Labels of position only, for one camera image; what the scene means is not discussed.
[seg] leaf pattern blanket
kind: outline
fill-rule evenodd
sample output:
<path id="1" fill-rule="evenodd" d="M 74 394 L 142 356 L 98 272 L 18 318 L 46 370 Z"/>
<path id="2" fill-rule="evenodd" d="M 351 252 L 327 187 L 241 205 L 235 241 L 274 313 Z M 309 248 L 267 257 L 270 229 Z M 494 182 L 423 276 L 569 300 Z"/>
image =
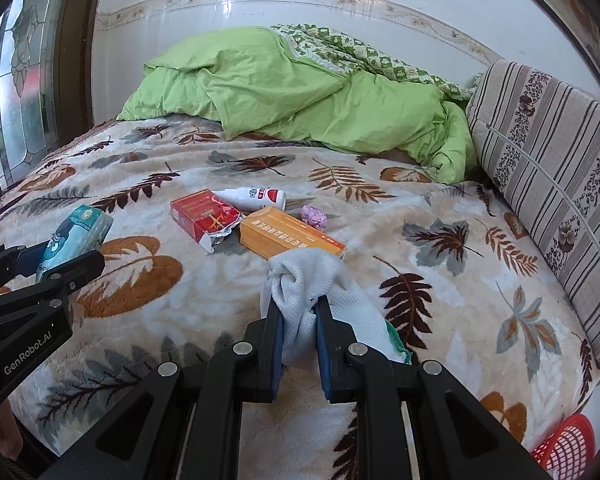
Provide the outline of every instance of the leaf pattern blanket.
<path id="1" fill-rule="evenodd" d="M 170 201 L 208 187 L 285 189 L 287 211 L 328 216 L 368 301 L 435 358 L 527 449 L 600 378 L 582 327 L 507 204 L 486 184 L 433 183 L 417 166 L 245 134 L 188 116 L 112 123 L 47 157 L 0 199 L 0 243 L 48 238 L 79 204 L 114 218 L 85 321 L 11 396 L 62 453 L 149 370 L 209 359 L 258 317 L 267 262 L 231 234 L 207 254 Z M 1 290 L 25 285 L 20 278 Z M 242 478 L 352 479 L 356 418 L 331 406 L 317 369 L 287 369 L 272 405 L 245 405 Z"/>

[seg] green comforter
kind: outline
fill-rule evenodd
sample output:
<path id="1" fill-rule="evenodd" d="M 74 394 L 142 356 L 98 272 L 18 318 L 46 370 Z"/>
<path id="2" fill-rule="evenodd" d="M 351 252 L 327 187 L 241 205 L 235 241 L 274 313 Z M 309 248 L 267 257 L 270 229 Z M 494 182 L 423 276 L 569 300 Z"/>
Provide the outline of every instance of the green comforter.
<path id="1" fill-rule="evenodd" d="M 186 113 L 228 139 L 259 131 L 360 153 L 400 148 L 439 182 L 476 164 L 462 108 L 471 90 L 310 25 L 240 27 L 181 41 L 144 66 L 119 120 Z"/>

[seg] stained glass window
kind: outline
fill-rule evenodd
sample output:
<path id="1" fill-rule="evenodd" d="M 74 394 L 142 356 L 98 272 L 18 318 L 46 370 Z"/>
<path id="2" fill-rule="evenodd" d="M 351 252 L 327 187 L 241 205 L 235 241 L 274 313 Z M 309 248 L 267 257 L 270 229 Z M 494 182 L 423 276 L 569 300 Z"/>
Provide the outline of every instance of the stained glass window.
<path id="1" fill-rule="evenodd" d="M 53 54 L 61 0 L 13 0 L 0 17 L 0 188 L 58 146 Z"/>

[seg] white cloth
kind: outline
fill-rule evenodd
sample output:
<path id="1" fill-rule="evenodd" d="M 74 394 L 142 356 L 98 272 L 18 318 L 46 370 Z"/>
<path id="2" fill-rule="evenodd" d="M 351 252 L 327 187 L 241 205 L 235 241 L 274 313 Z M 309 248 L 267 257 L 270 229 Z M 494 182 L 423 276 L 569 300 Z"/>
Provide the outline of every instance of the white cloth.
<path id="1" fill-rule="evenodd" d="M 312 307 L 326 295 L 333 319 L 349 323 L 359 342 L 403 362 L 382 314 L 350 277 L 347 266 L 322 249 L 291 249 L 269 259 L 260 293 L 260 313 L 267 315 L 273 297 L 284 319 L 282 362 L 309 368 L 315 362 L 316 316 Z"/>

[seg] striped cushion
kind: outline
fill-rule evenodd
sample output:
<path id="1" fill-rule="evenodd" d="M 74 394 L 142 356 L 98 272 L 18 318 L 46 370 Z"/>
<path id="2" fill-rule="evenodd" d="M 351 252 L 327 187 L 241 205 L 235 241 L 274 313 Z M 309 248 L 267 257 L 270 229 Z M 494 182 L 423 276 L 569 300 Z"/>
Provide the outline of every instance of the striped cushion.
<path id="1" fill-rule="evenodd" d="M 600 366 L 600 104 L 498 61 L 467 118 L 478 160 L 564 287 Z"/>

